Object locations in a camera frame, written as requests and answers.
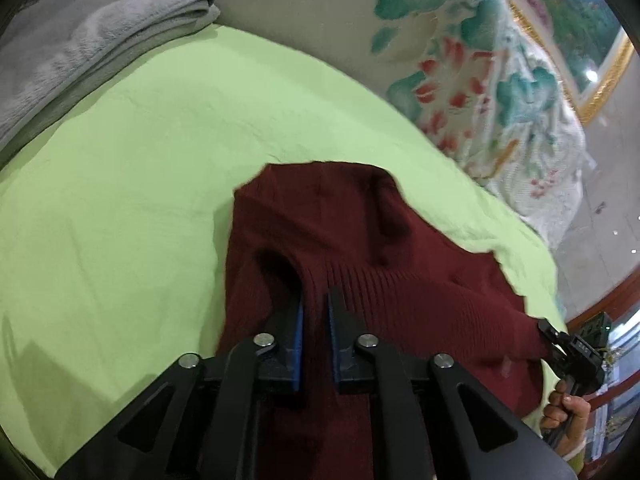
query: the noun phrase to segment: finger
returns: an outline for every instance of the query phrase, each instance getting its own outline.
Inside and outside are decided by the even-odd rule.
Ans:
[[[582,397],[564,396],[562,405],[574,413],[574,418],[567,429],[566,436],[575,442],[581,442],[587,431],[591,405]]]
[[[551,392],[549,394],[549,404],[552,406],[560,406],[562,402],[562,393],[560,392]]]
[[[548,416],[544,416],[542,420],[540,420],[540,428],[542,428],[543,430],[552,430],[553,428],[557,428],[558,426],[560,426],[560,423],[557,420],[548,418]]]
[[[564,379],[560,379],[558,384],[556,384],[556,392],[560,392],[564,394],[566,391],[566,381]]]
[[[542,413],[543,415],[548,416],[548,418],[552,418],[558,422],[564,422],[569,417],[565,410],[562,410],[557,406],[552,406],[551,404],[546,405],[545,409],[542,410]]]

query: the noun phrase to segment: red sweater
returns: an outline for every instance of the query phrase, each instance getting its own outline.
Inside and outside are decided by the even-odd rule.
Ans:
[[[370,332],[401,351],[452,355],[518,416],[539,405],[546,346],[523,299],[492,254],[468,253],[428,225],[386,171],[267,166],[236,191],[219,350],[260,332],[298,280],[305,402],[274,411],[259,478],[372,479],[367,397],[338,396],[332,385],[325,295],[333,285]]]

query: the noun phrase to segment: painting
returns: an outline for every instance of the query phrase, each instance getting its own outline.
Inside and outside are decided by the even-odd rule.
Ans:
[[[510,0],[516,21],[551,56],[586,125],[624,72],[633,46],[604,0]]]

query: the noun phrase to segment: gold picture frame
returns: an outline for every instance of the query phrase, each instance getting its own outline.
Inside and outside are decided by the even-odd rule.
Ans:
[[[537,33],[529,19],[527,19],[513,0],[509,0],[509,6],[511,9],[511,15],[513,16],[516,24],[527,35],[527,37],[533,40],[546,52],[546,54],[551,58],[551,61],[556,65],[556,68],[558,68],[558,64],[554,61],[554,56],[550,52],[550,49],[546,46],[542,37]],[[598,83],[590,89],[590,94],[583,102],[577,102],[574,95],[569,92],[567,85],[564,83],[562,84],[564,96],[576,112],[582,126],[587,126],[598,114],[602,106],[607,102],[635,52],[635,48],[628,36],[624,34],[624,32],[621,34],[623,37],[618,42],[615,51],[610,54],[612,59],[608,64],[606,72],[599,79]]]

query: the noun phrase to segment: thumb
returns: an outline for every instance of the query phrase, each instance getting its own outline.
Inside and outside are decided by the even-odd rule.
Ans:
[[[591,405],[582,397],[564,396],[562,405],[568,412],[574,414],[571,425],[567,429],[566,436],[573,442],[580,442],[584,439],[589,421]]]

